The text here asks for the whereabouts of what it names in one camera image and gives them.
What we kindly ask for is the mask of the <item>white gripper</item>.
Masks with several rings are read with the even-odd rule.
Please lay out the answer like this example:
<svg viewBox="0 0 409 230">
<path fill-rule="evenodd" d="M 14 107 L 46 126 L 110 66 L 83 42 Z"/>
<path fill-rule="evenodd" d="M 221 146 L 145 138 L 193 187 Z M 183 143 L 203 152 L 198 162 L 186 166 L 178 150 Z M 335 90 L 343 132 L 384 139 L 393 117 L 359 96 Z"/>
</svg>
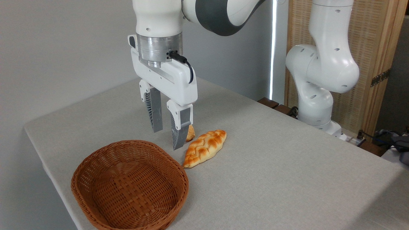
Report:
<svg viewBox="0 0 409 230">
<path fill-rule="evenodd" d="M 131 46 L 134 70 L 139 82 L 141 100 L 145 103 L 153 132 L 163 129 L 161 93 L 170 98 L 167 108 L 171 117 L 173 150 L 186 142 L 189 126 L 193 124 L 193 104 L 198 99 L 196 73 L 193 67 L 171 59 L 160 67 L 143 60 L 137 48 L 137 36 L 127 37 Z"/>
</svg>

